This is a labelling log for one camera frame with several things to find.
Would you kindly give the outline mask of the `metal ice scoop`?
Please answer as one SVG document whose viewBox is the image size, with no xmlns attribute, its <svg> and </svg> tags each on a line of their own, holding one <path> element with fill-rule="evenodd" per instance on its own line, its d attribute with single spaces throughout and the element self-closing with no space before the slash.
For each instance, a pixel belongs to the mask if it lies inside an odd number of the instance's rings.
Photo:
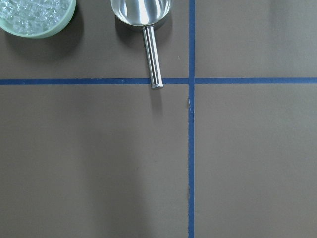
<svg viewBox="0 0 317 238">
<path fill-rule="evenodd" d="M 144 47 L 152 89 L 163 87 L 155 30 L 160 28 L 170 15 L 172 0 L 112 0 L 115 17 L 127 28 L 143 34 Z"/>
</svg>

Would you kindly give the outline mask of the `green bowl with ice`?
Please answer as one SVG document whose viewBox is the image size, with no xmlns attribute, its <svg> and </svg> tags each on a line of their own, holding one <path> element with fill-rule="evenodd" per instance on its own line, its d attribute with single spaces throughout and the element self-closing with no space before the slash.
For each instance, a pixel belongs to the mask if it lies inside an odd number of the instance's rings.
<svg viewBox="0 0 317 238">
<path fill-rule="evenodd" d="M 69 24 L 75 8 L 75 0 L 2 0 L 0 28 L 18 37 L 47 38 Z"/>
</svg>

